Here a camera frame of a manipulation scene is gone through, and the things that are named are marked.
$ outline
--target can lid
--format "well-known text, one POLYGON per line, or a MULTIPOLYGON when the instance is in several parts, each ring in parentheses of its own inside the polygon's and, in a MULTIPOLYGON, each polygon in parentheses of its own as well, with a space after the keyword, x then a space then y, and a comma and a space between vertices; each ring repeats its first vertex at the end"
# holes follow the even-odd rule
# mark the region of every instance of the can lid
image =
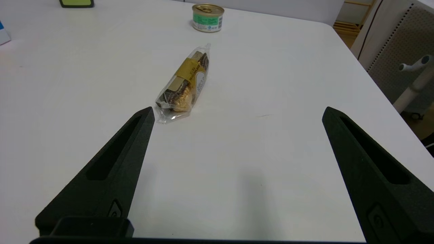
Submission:
POLYGON ((195 4, 192 9, 193 12, 207 16, 220 16, 224 13, 222 7, 209 3, 195 4))

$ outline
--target green label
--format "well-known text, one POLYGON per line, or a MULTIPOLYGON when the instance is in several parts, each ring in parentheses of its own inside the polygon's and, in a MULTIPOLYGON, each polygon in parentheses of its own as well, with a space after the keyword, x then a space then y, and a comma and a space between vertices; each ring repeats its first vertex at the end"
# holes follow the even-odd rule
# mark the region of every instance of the green label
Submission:
POLYGON ((193 21, 200 25, 216 26, 218 25, 218 18, 219 17, 208 17, 197 13, 193 13, 193 21))
POLYGON ((90 0, 61 0, 63 5, 67 6, 88 6, 91 4, 90 0))

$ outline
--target can label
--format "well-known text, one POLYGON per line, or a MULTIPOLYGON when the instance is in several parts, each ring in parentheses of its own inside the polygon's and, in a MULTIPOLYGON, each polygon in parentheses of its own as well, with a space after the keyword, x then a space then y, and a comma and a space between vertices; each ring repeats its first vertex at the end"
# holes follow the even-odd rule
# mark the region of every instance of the can label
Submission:
POLYGON ((193 13, 193 24, 198 30, 215 32, 221 29, 223 16, 203 16, 193 13))

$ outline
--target plastic-wrapped chocolate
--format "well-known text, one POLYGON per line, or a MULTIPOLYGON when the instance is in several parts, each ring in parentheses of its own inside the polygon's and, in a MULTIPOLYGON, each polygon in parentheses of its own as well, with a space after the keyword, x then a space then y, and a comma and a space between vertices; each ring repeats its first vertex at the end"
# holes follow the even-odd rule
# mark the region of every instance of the plastic-wrapped chocolate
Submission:
POLYGON ((196 48, 158 95, 155 103, 160 123, 169 123, 190 114, 207 79, 210 46, 208 43, 196 48))

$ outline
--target gold label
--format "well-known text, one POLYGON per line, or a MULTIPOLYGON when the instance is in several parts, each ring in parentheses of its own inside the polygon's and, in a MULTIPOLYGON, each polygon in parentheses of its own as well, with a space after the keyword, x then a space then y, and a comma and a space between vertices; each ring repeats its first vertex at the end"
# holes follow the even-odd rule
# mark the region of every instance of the gold label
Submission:
POLYGON ((181 64, 175 75, 187 80, 196 91, 196 73, 205 69, 201 66, 201 63, 197 60, 186 58, 181 64))

